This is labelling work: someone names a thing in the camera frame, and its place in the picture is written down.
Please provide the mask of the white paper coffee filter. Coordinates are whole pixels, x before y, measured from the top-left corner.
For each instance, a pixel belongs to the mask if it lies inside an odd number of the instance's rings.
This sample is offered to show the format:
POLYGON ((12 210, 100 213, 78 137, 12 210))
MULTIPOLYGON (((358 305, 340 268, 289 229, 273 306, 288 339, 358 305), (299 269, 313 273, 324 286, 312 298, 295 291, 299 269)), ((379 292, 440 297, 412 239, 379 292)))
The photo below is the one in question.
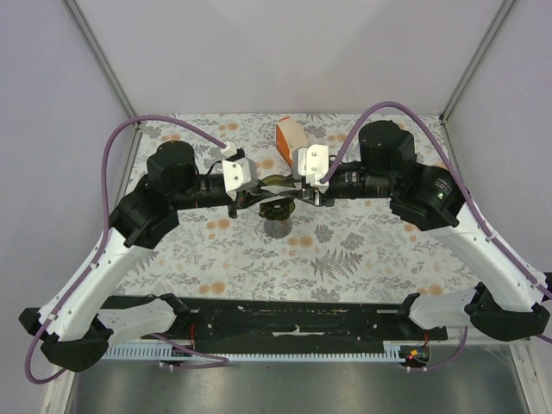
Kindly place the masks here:
POLYGON ((280 199, 283 199, 281 195, 286 194, 287 190, 295 188, 294 186, 289 187, 289 186, 283 186, 283 185, 261 185, 260 187, 267 191, 270 191, 270 197, 280 196, 280 199))

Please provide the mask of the green glass coffee dripper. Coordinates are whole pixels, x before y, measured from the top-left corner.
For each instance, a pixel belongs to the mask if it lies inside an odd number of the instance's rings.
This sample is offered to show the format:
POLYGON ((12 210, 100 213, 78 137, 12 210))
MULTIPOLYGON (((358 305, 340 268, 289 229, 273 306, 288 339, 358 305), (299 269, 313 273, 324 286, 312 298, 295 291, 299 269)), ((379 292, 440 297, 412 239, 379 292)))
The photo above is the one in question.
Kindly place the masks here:
MULTIPOLYGON (((266 186, 283 187, 284 191, 296 189, 292 176, 273 174, 265 177, 263 183, 266 186)), ((285 221, 291 216, 295 207, 295 201, 291 197, 276 198, 274 201, 267 199, 260 204, 259 216, 267 220, 285 221)))

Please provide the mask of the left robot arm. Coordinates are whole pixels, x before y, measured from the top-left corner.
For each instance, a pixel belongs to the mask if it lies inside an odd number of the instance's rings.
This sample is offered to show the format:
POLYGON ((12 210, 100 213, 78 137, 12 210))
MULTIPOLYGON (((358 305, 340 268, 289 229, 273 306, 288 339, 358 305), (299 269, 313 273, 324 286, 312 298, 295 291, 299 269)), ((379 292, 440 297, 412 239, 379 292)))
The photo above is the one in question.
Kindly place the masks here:
POLYGON ((226 206, 229 215, 278 196, 258 179, 255 163, 238 150, 218 174, 202 174, 193 147, 166 142, 147 159, 147 173, 104 224, 98 244, 61 291, 40 308, 19 316, 46 359, 75 373, 97 363, 111 348, 166 333, 186 335, 191 311, 167 293, 126 309, 106 310, 122 278, 179 226, 179 211, 226 206))

